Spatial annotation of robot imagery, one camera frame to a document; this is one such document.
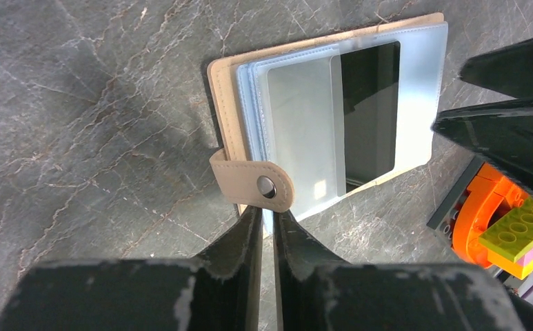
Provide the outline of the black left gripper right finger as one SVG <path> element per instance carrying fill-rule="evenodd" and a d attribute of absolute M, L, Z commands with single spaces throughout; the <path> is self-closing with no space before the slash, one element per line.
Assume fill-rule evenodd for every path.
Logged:
<path fill-rule="evenodd" d="M 466 263 L 354 264 L 276 213 L 280 330 L 522 330 L 505 288 Z"/>

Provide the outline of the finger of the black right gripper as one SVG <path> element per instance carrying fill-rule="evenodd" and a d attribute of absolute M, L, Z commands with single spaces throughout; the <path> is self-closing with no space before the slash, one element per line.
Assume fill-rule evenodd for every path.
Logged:
<path fill-rule="evenodd" d="M 459 78 L 516 99 L 533 98 L 533 38 L 468 59 Z"/>
<path fill-rule="evenodd" d="M 445 110 L 432 129 L 479 155 L 533 196 L 533 99 Z"/>

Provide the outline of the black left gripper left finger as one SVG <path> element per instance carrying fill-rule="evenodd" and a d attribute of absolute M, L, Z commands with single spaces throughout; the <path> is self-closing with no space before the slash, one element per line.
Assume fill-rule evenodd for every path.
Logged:
<path fill-rule="evenodd" d="M 246 208 L 187 259 L 36 264 L 0 314 L 0 330 L 256 330 L 262 211 Z"/>

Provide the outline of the black credit card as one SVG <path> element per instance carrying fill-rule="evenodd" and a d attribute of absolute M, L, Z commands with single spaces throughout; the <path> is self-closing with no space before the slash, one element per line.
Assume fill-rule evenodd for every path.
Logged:
<path fill-rule="evenodd" d="M 346 190 L 394 169 L 401 44 L 341 55 Z"/>

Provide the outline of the beige leather card holder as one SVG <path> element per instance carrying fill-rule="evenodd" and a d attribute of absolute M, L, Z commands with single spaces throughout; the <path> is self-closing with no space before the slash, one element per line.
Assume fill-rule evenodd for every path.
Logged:
<path fill-rule="evenodd" d="M 425 165 L 432 156 L 448 24 L 440 12 L 214 60 L 208 78 L 224 147 L 210 160 L 244 209 L 297 220 Z M 341 55 L 401 44 L 394 169 L 348 192 Z"/>

